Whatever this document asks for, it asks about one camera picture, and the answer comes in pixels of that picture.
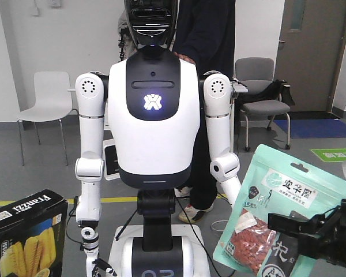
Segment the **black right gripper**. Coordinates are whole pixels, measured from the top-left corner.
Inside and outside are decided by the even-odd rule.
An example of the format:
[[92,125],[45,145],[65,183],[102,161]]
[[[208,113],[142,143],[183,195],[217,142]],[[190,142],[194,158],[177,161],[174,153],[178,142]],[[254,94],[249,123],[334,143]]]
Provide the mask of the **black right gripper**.
[[297,237],[300,255],[346,267],[346,199],[328,216],[302,219],[269,213],[268,228]]

